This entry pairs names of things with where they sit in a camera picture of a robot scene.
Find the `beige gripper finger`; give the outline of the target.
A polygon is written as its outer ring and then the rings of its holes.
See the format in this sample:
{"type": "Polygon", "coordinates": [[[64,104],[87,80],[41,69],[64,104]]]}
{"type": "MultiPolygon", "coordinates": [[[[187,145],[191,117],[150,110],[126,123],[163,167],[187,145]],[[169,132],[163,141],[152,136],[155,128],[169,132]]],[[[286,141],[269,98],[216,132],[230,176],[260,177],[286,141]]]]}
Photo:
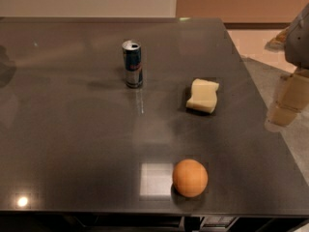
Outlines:
{"type": "Polygon", "coordinates": [[[308,104],[309,70],[296,69],[294,73],[283,74],[268,109],[267,122],[287,127],[308,104]]]}

